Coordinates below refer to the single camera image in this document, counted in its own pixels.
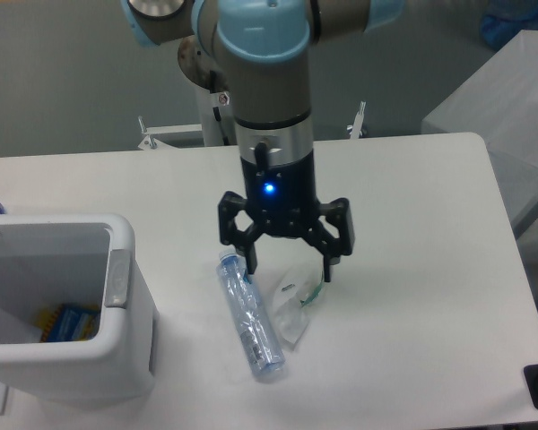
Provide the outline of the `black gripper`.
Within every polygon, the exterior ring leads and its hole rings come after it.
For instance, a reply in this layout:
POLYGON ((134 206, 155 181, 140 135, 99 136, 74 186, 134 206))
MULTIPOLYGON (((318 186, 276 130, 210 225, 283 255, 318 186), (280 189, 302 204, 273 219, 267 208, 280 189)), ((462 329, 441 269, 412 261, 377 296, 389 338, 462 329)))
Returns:
POLYGON ((314 153, 295 162, 272 166, 269 148, 256 146, 252 162, 242 160, 247 198, 227 191, 218 204, 220 242, 233 245, 246 259, 247 271, 257 268, 255 243, 263 234, 303 238, 323 258, 324 282, 333 266, 353 252, 355 233, 347 198, 328 203, 317 200, 314 153), (251 219, 240 230, 236 217, 244 211, 251 219))

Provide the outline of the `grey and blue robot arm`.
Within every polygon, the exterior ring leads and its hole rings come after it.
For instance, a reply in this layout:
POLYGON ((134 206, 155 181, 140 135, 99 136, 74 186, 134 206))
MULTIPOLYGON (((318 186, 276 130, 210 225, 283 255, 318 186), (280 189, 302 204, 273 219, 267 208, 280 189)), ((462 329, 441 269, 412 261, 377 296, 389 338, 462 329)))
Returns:
POLYGON ((317 198, 309 48, 385 25, 401 1, 125 1, 141 44, 194 36, 225 76, 246 192, 218 205, 220 240, 254 271, 262 235, 300 238, 330 271, 353 250, 349 201, 317 198))

